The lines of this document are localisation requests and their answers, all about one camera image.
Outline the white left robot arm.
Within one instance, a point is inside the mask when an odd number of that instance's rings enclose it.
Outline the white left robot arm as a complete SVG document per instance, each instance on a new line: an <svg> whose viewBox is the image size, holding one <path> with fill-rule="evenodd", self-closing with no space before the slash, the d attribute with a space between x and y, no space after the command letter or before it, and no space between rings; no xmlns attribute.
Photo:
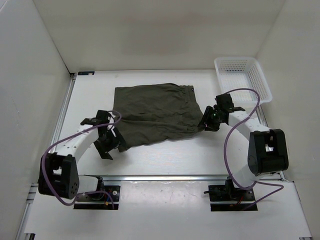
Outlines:
<svg viewBox="0 0 320 240"><path fill-rule="evenodd" d="M126 147L126 141L117 128L122 119L115 110L98 110L93 118L85 118L71 136L53 143L42 155L38 178L38 192L54 196L63 205L91 197L97 201L106 198L103 178L96 175L80 175L77 164L90 146L94 146L102 160L112 160L110 151Z"/></svg>

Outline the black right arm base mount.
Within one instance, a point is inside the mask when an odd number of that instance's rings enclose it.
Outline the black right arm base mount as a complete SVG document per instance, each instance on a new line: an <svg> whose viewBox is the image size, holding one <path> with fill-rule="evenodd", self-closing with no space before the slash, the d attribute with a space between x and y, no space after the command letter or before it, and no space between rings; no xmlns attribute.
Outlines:
<svg viewBox="0 0 320 240"><path fill-rule="evenodd" d="M257 204L253 204L254 191L235 187L231 179L224 184L209 185L203 194L209 196L211 212L258 211Z"/></svg>

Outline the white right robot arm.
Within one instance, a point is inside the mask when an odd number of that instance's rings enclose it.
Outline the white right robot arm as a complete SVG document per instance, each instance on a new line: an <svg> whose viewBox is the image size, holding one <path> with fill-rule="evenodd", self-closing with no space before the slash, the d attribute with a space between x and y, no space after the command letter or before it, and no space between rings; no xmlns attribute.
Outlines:
<svg viewBox="0 0 320 240"><path fill-rule="evenodd" d="M217 132L221 124L231 127L223 144L224 164L232 183L225 186L224 193L230 200L238 199L243 190L249 190L265 175L285 171L289 168L289 158L285 133L281 129L271 129L240 106L234 106L229 93L218 95L214 106L207 106L198 124L202 131ZM248 140L247 163L232 173L227 158L228 141L238 131Z"/></svg>

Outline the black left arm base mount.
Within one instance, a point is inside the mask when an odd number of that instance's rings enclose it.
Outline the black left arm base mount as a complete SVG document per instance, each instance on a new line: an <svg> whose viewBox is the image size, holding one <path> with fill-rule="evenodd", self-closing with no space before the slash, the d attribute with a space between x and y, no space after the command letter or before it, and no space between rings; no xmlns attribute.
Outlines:
<svg viewBox="0 0 320 240"><path fill-rule="evenodd" d="M119 209L121 186L107 183L101 176L95 176L97 187L95 191L103 191L94 194L84 194L73 205L74 210L111 210Z"/></svg>

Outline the olive green shorts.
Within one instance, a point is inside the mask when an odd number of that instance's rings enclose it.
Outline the olive green shorts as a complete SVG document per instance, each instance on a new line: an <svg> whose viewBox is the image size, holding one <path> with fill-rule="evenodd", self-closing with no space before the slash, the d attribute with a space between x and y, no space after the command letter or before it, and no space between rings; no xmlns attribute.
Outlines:
<svg viewBox="0 0 320 240"><path fill-rule="evenodd" d="M191 138L203 116L194 86L174 83L116 87L113 110L122 115L117 129L126 146L120 152Z"/></svg>

